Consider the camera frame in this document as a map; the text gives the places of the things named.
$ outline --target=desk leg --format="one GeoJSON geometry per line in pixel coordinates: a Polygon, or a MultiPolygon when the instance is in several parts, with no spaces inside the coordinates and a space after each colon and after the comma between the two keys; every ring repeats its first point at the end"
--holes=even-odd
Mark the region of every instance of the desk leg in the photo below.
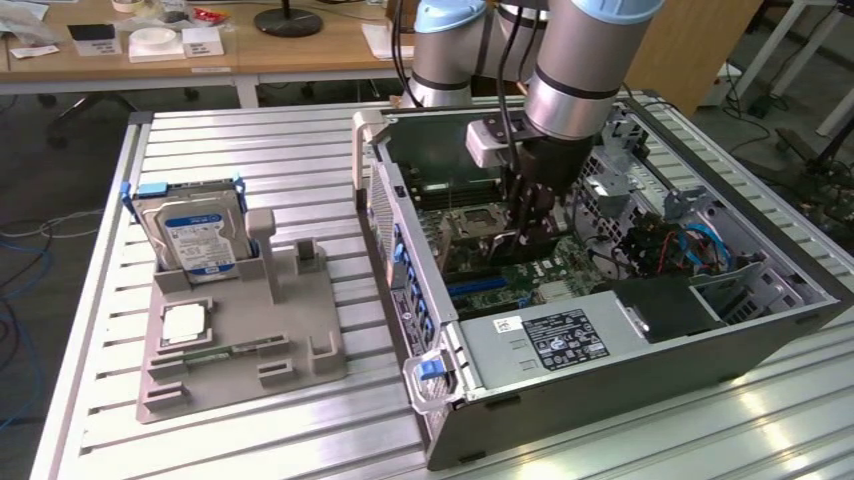
{"type": "Polygon", "coordinates": [[[238,98],[240,108],[258,108],[258,75],[240,75],[235,77],[235,87],[238,88],[238,98]]]}
{"type": "Polygon", "coordinates": [[[762,45],[762,50],[760,50],[760,53],[757,54],[757,58],[754,58],[753,62],[750,63],[750,66],[748,67],[748,71],[745,72],[745,75],[742,75],[742,79],[736,85],[736,93],[738,94],[740,97],[744,98],[745,92],[748,91],[748,87],[750,87],[750,84],[756,80],[757,75],[760,74],[760,71],[765,66],[765,63],[769,61],[769,58],[772,58],[772,54],[774,53],[774,50],[777,49],[780,42],[784,41],[784,37],[786,36],[786,33],[792,29],[792,26],[794,25],[796,20],[801,16],[801,13],[804,13],[805,8],[806,8],[806,2],[804,0],[796,0],[792,4],[792,7],[789,7],[786,16],[784,16],[784,19],[780,21],[780,24],[777,25],[777,28],[774,29],[772,36],[765,42],[765,45],[762,45]]]}
{"type": "Polygon", "coordinates": [[[804,50],[801,50],[801,53],[798,53],[798,56],[792,62],[792,65],[786,69],[786,72],[784,72],[782,77],[780,77],[780,81],[774,85],[772,95],[774,95],[776,97],[784,96],[789,85],[792,85],[792,82],[801,73],[801,70],[804,70],[806,62],[810,61],[813,54],[816,54],[816,50],[818,50],[818,47],[821,47],[822,43],[825,43],[825,40],[833,32],[833,29],[837,28],[840,20],[842,20],[844,16],[845,14],[841,11],[834,11],[830,14],[830,17],[824,21],[821,27],[818,27],[818,30],[816,31],[810,42],[805,45],[804,50]]]}
{"type": "Polygon", "coordinates": [[[816,129],[816,133],[818,133],[822,137],[832,137],[842,127],[842,122],[854,115],[854,88],[845,96],[842,102],[840,102],[840,106],[830,112],[828,115],[828,119],[822,122],[816,129]]]}

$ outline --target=power supply label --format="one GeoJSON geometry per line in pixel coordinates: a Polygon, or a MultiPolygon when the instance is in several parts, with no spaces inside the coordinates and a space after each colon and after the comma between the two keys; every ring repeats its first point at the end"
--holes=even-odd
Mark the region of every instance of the power supply label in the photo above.
{"type": "Polygon", "coordinates": [[[522,326],[543,367],[551,371],[609,356],[583,310],[527,320],[522,326]]]}

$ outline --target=floor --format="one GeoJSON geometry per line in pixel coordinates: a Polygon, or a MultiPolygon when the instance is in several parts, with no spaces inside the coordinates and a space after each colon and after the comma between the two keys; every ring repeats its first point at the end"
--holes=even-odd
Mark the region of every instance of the floor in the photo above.
{"type": "MultiPolygon", "coordinates": [[[[745,37],[733,54],[737,64],[748,65],[768,33],[762,30],[745,37]]],[[[794,48],[794,43],[786,43],[781,47],[762,78],[770,78],[794,48]]],[[[397,93],[393,81],[378,83],[383,98],[390,93],[397,93]]],[[[796,129],[808,142],[821,149],[828,140],[818,137],[813,129],[852,85],[854,73],[817,57],[786,97],[789,111],[774,110],[762,124],[772,129],[781,126],[796,129]]],[[[301,86],[264,87],[262,91],[267,105],[310,103],[313,100],[303,98],[301,86]]],[[[745,104],[761,91],[761,86],[754,87],[744,99],[745,104]]],[[[180,89],[158,91],[158,95],[131,92],[128,98],[142,109],[154,111],[238,107],[234,89],[211,87],[200,89],[200,93],[200,99],[195,102],[184,99],[180,89]]],[[[122,146],[126,115],[110,104],[99,106],[66,130],[70,145],[66,150],[56,151],[44,143],[43,129],[60,108],[71,105],[78,96],[60,95],[58,98],[59,105],[54,109],[43,108],[32,96],[22,96],[16,100],[11,97],[0,98],[0,225],[24,219],[54,218],[71,212],[98,209],[104,204],[122,146]],[[4,111],[3,106],[12,102],[14,106],[4,111]]],[[[358,99],[374,99],[366,82],[359,82],[359,89],[354,82],[330,82],[315,87],[317,102],[350,102],[358,99]]],[[[757,127],[734,120],[716,108],[697,112],[693,120],[725,148],[762,133],[757,127]]],[[[774,138],[756,142],[740,149],[740,154],[768,166],[786,168],[794,160],[777,152],[774,142],[774,138]]],[[[849,140],[840,159],[845,162],[854,160],[854,139],[849,140]]],[[[84,231],[96,223],[96,216],[84,217],[63,224],[56,233],[84,231]]],[[[34,225],[20,225],[16,231],[32,228],[34,225]]],[[[32,237],[16,243],[30,248],[42,248],[44,240],[46,238],[32,237]]],[[[4,479],[27,478],[32,466],[94,241],[94,236],[55,240],[51,245],[54,266],[48,275],[32,292],[12,302],[38,350],[44,369],[44,391],[26,413],[24,421],[0,430],[0,477],[4,479]]],[[[0,278],[7,278],[30,258],[32,257],[28,255],[0,249],[0,278]]],[[[0,358],[6,358],[10,344],[10,340],[0,344],[0,358]]],[[[32,396],[34,375],[26,353],[22,348],[10,367],[0,373],[0,423],[32,396]]]]}

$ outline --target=metal table surface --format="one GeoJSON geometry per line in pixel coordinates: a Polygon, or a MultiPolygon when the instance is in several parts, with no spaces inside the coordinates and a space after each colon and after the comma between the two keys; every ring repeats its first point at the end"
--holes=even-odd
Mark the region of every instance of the metal table surface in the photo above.
{"type": "MultiPolygon", "coordinates": [[[[733,382],[465,467],[423,468],[351,202],[351,116],[383,106],[163,113],[128,127],[32,478],[854,478],[850,311],[733,382]],[[235,171],[247,180],[250,208],[275,209],[275,244],[314,235],[329,252],[350,374],[142,425],[135,400],[154,255],[120,207],[119,184],[212,179],[235,171]]],[[[651,108],[854,287],[848,254],[674,110],[651,108]]],[[[675,185],[695,183],[663,146],[653,141],[650,147],[650,160],[675,185]]]]}

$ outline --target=white component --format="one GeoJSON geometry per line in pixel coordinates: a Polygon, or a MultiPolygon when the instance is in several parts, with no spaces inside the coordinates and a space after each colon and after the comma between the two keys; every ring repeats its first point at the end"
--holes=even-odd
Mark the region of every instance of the white component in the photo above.
{"type": "Polygon", "coordinates": [[[198,303],[167,309],[163,315],[162,339],[168,343],[195,340],[204,331],[204,307],[198,303]]]}
{"type": "Polygon", "coordinates": [[[507,317],[493,320],[493,325],[495,325],[495,331],[498,333],[513,332],[514,330],[522,329],[522,317],[507,317]]]}
{"type": "Polygon", "coordinates": [[[481,168],[501,167],[502,161],[495,152],[507,148],[490,135],[486,120],[471,122],[466,128],[466,148],[481,168]]]}
{"type": "Polygon", "coordinates": [[[30,58],[30,57],[40,57],[42,55],[48,55],[51,53],[59,52],[59,48],[54,45],[48,45],[47,47],[35,47],[35,48],[10,48],[10,53],[15,55],[15,58],[30,58]]]}
{"type": "Polygon", "coordinates": [[[130,42],[128,58],[131,63],[187,58],[178,34],[168,28],[143,28],[131,34],[130,42]]]}
{"type": "Polygon", "coordinates": [[[144,0],[112,0],[112,8],[120,13],[134,13],[146,5],[144,0]]]}
{"type": "Polygon", "coordinates": [[[182,31],[182,43],[187,58],[211,57],[224,55],[223,41],[219,38],[219,29],[186,28],[182,31]]]}
{"type": "Polygon", "coordinates": [[[729,63],[725,63],[718,71],[718,77],[716,78],[716,82],[712,86],[712,90],[706,94],[706,98],[701,102],[701,107],[717,107],[724,103],[724,99],[726,98],[728,93],[730,93],[730,89],[738,83],[738,80],[742,78],[742,71],[729,63]]]}

